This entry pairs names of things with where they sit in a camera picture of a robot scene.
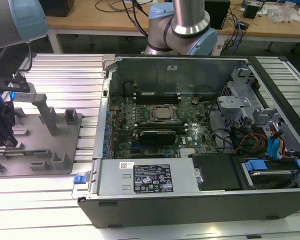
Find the floor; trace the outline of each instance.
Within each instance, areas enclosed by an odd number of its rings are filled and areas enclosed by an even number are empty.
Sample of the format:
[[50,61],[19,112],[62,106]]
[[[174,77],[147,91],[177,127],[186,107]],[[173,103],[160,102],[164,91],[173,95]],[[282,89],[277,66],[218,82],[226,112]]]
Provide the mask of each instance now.
[[[94,36],[95,45],[89,44],[87,35],[61,35],[60,41],[67,54],[139,54],[146,48],[147,39],[144,37],[125,36]],[[270,51],[265,51],[265,42],[243,41],[236,56],[286,56],[300,71],[300,46],[295,53],[290,50],[296,45],[293,42],[276,42]],[[42,38],[31,43],[34,53],[52,53],[48,38]],[[0,61],[0,76],[9,77],[15,73],[25,56],[28,47],[25,43],[12,46]]]

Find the blue led light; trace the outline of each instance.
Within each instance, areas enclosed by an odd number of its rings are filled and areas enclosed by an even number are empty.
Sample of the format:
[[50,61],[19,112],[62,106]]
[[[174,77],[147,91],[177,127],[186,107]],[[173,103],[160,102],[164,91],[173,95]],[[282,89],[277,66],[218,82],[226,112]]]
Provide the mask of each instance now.
[[11,100],[14,100],[15,97],[16,97],[16,92],[15,91],[11,91],[10,92],[10,98],[11,98]]

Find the warning label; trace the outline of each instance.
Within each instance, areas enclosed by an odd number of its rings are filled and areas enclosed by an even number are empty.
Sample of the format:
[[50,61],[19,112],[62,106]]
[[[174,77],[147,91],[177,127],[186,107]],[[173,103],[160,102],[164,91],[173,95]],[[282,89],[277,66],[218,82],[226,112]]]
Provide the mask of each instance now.
[[169,164],[134,165],[133,179],[133,190],[136,194],[174,191]]

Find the gray fixture plate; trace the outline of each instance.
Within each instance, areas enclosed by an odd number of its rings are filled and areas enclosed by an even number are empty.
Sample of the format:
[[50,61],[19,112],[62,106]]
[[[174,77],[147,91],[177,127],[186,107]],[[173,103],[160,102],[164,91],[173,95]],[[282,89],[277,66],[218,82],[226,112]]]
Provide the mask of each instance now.
[[[72,171],[76,147],[79,137],[79,131],[82,123],[82,114],[78,113],[78,120],[75,124],[66,124],[63,114],[56,115],[57,135],[51,136],[48,128],[43,124],[38,114],[29,114],[25,117],[19,118],[22,125],[16,125],[13,130],[27,129],[29,134],[24,136],[15,136],[19,144],[23,144],[22,149],[6,148],[14,153],[21,154],[19,156],[2,156],[4,148],[0,148],[0,164],[4,166],[3,172],[0,172],[0,177],[4,176],[36,176],[36,175],[59,175],[69,174]],[[47,151],[51,153],[39,154],[37,153],[25,155],[24,153],[33,151]],[[60,161],[64,153],[66,153],[68,160],[62,162],[52,163],[52,154],[56,153]]]

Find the cpu socket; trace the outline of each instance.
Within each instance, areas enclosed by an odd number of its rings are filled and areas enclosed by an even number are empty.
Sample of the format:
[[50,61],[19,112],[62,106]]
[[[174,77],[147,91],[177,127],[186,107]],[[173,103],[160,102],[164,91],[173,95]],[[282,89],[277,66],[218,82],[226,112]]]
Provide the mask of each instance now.
[[149,111],[151,122],[179,122],[174,105],[153,105]]

